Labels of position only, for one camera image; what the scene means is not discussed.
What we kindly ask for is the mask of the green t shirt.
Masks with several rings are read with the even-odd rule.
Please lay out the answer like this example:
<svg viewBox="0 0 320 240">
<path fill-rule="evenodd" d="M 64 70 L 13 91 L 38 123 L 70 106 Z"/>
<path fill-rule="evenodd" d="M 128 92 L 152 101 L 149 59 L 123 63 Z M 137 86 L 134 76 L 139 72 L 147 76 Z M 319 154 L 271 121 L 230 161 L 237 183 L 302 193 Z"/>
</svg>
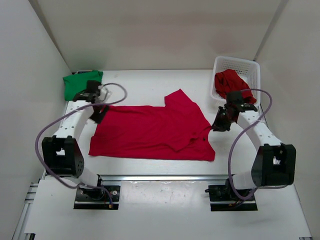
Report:
<svg viewBox="0 0 320 240">
<path fill-rule="evenodd" d="M 102 71 L 93 70 L 63 77 L 65 101 L 72 101 L 77 93 L 85 90 L 87 81 L 97 81 L 101 83 L 103 74 Z"/>
</svg>

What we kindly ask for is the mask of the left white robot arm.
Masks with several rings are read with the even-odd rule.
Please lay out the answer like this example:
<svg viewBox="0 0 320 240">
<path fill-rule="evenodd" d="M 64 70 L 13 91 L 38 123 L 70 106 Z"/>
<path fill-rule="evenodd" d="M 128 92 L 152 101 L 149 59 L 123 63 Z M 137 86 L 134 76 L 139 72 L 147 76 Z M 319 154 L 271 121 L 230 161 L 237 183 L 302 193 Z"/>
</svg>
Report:
<svg viewBox="0 0 320 240">
<path fill-rule="evenodd" d="M 78 141 L 88 120 L 102 122 L 109 109 L 103 104 L 107 94 L 100 82 L 89 80 L 86 88 L 74 96 L 67 117 L 59 121 L 60 128 L 41 143 L 46 172 L 59 180 L 66 178 L 84 185 L 93 200 L 103 198 L 105 188 L 101 177 L 85 167 Z"/>
</svg>

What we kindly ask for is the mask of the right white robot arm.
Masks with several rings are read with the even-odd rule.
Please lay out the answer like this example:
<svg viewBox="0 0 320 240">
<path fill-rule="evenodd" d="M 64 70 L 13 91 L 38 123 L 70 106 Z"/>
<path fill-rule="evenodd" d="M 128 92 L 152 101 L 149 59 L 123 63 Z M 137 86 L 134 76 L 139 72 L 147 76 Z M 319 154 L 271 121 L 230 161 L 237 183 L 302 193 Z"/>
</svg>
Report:
<svg viewBox="0 0 320 240">
<path fill-rule="evenodd" d="M 295 178 L 296 148 L 278 139 L 263 123 L 254 104 L 246 103 L 243 90 L 226 95 L 226 103 L 218 108 L 211 126 L 214 132 L 228 132 L 233 123 L 242 131 L 233 141 L 227 161 L 228 182 L 224 193 L 230 200 L 247 200 L 258 189 L 277 189 L 292 185 Z M 236 143 L 247 135 L 256 150 L 251 169 L 232 174 L 232 155 Z"/>
</svg>

